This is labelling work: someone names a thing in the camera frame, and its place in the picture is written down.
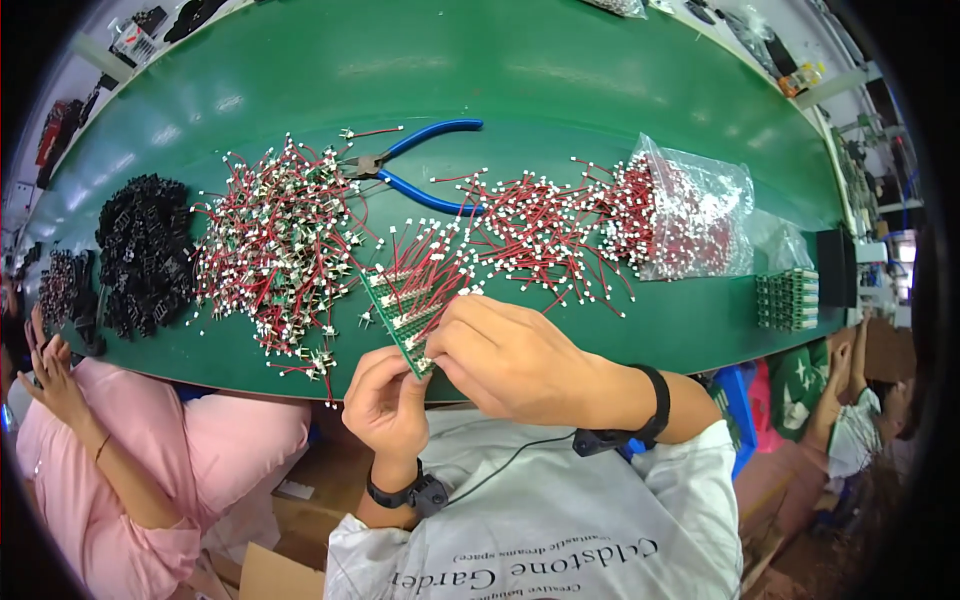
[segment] jaw of pliers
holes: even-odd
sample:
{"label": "jaw of pliers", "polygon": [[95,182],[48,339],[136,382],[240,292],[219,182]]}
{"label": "jaw of pliers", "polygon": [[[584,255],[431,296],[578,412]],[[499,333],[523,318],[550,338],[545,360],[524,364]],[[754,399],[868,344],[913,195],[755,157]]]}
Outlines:
{"label": "jaw of pliers", "polygon": [[380,155],[357,156],[348,158],[340,163],[341,172],[349,180],[368,180],[376,177],[383,166],[383,162],[390,156],[389,152]]}

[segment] green workbench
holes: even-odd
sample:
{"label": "green workbench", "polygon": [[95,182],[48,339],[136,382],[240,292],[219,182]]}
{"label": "green workbench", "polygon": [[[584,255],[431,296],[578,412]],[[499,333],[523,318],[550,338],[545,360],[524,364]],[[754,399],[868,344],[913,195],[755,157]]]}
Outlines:
{"label": "green workbench", "polygon": [[[459,116],[482,118],[486,126],[435,138],[392,160],[391,170],[460,202],[452,183],[430,184],[429,178],[486,166],[491,182],[532,169],[576,183],[583,165],[570,156],[612,164],[630,155],[643,131],[664,147],[745,163],[758,208],[807,230],[832,227],[841,206],[818,133],[739,58],[684,24],[650,13],[649,20],[621,19],[577,0],[250,6],[192,35],[119,91],[64,158],[24,247],[59,239],[74,251],[96,248],[102,204],[142,173],[181,180],[192,191],[223,191],[229,172],[221,155],[227,150],[256,160],[281,146],[286,132],[322,147],[340,141],[340,128],[402,124],[408,133]],[[351,152],[380,151],[401,135],[358,139]],[[444,218],[392,190],[372,195],[370,205],[368,225],[377,232],[402,226],[407,217]],[[203,231],[202,219],[195,229]],[[371,251],[368,245],[365,252]],[[36,293],[46,264],[44,258],[32,269],[28,296]],[[556,307],[548,316],[584,350],[674,372],[755,358],[842,326],[841,311],[824,310],[820,325],[804,333],[757,328],[749,277],[634,286],[636,303],[614,286],[612,302],[626,319],[600,302]],[[486,292],[537,308],[550,299],[542,290],[521,294],[502,276],[490,280]],[[331,349],[339,364],[332,374],[337,397],[361,354],[390,343],[379,325],[358,328],[358,315],[369,304],[362,288],[336,304],[340,334]],[[278,377],[267,368],[246,317],[205,321],[202,316],[189,327],[178,323],[133,342],[104,330],[104,359],[211,387],[325,396],[323,382],[296,373]],[[319,332],[314,336],[307,342],[318,342]],[[442,382],[431,386],[429,397],[458,395]]]}

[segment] green bag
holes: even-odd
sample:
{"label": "green bag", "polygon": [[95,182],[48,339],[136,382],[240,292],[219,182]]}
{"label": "green bag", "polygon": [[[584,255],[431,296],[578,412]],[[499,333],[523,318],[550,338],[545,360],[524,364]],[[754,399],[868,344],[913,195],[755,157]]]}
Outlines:
{"label": "green bag", "polygon": [[785,440],[798,442],[830,374],[827,339],[767,357],[770,422]]}

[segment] tool handle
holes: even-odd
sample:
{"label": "tool handle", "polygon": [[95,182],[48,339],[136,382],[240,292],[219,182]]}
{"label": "tool handle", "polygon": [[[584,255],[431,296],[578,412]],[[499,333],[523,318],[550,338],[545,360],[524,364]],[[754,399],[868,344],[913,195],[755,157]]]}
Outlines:
{"label": "tool handle", "polygon": [[427,194],[423,190],[414,187],[413,185],[407,183],[406,181],[400,179],[390,171],[380,169],[376,173],[376,178],[387,183],[393,187],[396,191],[403,194],[407,198],[433,208],[434,210],[439,210],[440,212],[446,213],[448,215],[455,215],[457,213],[462,214],[465,217],[468,217],[472,212],[474,216],[479,217],[483,214],[483,206],[480,204],[467,204],[463,206],[463,212],[461,213],[461,205],[447,202],[446,200],[441,200],[439,198],[434,198],[433,196]]}
{"label": "tool handle", "polygon": [[483,121],[480,119],[450,119],[428,125],[418,132],[407,135],[396,144],[390,147],[386,156],[396,156],[402,152],[410,150],[424,140],[430,139],[434,135],[440,135],[447,132],[477,132],[483,127]]}

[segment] stacked circuit boards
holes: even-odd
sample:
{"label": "stacked circuit boards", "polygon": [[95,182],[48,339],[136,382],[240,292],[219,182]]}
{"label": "stacked circuit boards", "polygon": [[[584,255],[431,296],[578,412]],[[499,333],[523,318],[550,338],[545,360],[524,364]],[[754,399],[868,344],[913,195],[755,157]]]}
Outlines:
{"label": "stacked circuit boards", "polygon": [[433,299],[435,286],[417,286],[398,293],[403,281],[412,274],[413,270],[375,274],[361,271],[360,279],[410,369],[417,379],[423,379],[433,371],[434,366],[433,361],[423,355],[426,349],[425,329],[446,305],[446,300]]}
{"label": "stacked circuit boards", "polygon": [[757,275],[756,315],[761,327],[804,331],[817,326],[820,275],[809,269],[788,269]]}

